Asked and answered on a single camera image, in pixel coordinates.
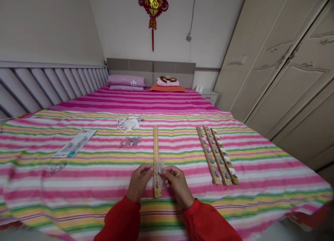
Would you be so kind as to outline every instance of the nightstand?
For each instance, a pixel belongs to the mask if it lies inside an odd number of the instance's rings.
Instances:
[[[211,104],[215,105],[217,98],[218,98],[218,93],[215,93],[213,91],[210,90],[203,90],[201,93],[199,93],[202,95],[203,98],[205,98],[206,100],[208,100]]]

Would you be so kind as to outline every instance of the wardrobe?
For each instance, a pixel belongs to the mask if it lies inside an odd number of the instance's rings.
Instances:
[[[216,106],[334,183],[333,79],[334,0],[245,0]]]

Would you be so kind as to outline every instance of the wall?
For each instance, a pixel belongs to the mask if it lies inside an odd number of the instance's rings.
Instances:
[[[167,0],[157,18],[152,52],[149,15],[138,0],[89,0],[104,55],[114,58],[195,62],[220,68],[243,0],[196,0],[191,42],[185,40],[194,0]],[[199,70],[194,85],[213,89],[217,74]]]
[[[0,0],[0,61],[101,65],[88,0]]]

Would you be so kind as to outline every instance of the person's left hand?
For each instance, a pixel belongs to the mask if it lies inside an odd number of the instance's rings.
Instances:
[[[129,200],[139,203],[153,170],[153,166],[142,164],[132,173],[128,193],[126,194]]]

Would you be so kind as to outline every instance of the wall switch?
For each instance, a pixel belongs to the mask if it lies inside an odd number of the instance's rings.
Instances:
[[[191,41],[191,36],[188,34],[187,37],[185,38],[188,42]]]

